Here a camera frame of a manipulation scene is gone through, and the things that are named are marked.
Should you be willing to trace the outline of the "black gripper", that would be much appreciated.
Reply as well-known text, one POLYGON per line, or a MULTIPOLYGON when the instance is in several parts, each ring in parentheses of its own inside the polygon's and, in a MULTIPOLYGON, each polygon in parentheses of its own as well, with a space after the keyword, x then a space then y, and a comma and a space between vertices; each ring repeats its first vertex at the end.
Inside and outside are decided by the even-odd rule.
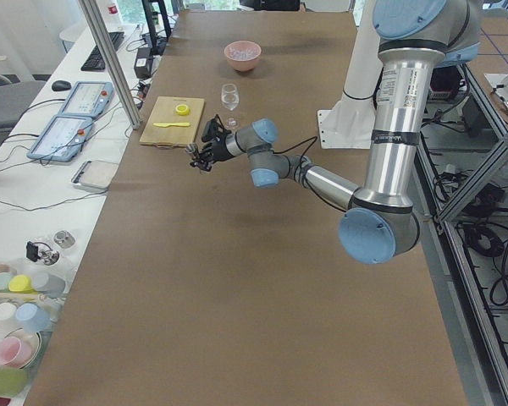
POLYGON ((215 162, 225 162, 237 156, 237 144, 234 137, 217 137, 211 140, 203 138, 204 144, 192 144, 190 165, 203 172, 210 172, 215 162))

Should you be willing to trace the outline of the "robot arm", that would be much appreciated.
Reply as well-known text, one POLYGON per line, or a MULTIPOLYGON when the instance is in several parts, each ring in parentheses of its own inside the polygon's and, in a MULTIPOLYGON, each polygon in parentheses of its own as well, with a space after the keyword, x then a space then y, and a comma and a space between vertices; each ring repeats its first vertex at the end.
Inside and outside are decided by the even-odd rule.
POLYGON ((289 178, 343 211, 339 238, 366 264, 384 263, 411 250, 420 225, 407 187, 420 140, 433 71, 466 63, 478 52, 479 1, 378 1, 373 26, 381 38, 377 109, 363 186, 313 164, 305 156, 273 149, 274 122, 264 118, 237 131, 211 119, 200 144, 187 147, 192 167, 247 155, 252 182, 267 188, 289 178))

